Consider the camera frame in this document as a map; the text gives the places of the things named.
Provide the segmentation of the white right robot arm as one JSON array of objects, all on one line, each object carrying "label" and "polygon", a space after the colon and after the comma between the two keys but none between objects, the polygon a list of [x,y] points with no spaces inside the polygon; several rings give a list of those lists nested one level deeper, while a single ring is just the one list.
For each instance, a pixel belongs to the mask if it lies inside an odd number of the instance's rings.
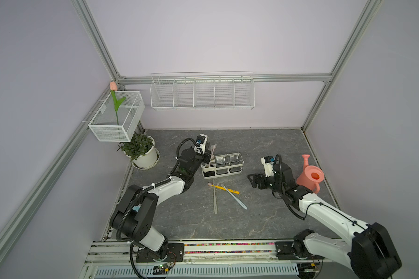
[{"label": "white right robot arm", "polygon": [[338,238],[324,237],[306,229],[294,236],[293,244],[278,252],[279,259],[320,256],[339,263],[360,279],[390,279],[402,267],[402,260],[387,229],[356,219],[321,199],[313,190],[293,179],[285,163],[266,163],[264,173],[249,174],[254,188],[270,189],[300,220],[311,216]]}]

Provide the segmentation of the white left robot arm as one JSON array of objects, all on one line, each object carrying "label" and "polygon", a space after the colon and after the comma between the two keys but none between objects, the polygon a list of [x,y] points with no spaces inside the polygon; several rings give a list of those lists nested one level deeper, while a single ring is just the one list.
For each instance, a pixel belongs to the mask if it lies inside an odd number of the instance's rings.
[{"label": "white left robot arm", "polygon": [[210,162],[208,148],[187,148],[178,157],[169,177],[150,186],[130,186],[117,204],[109,224],[118,241],[131,241],[162,257],[168,239],[153,227],[157,206],[186,192],[202,164]]}]

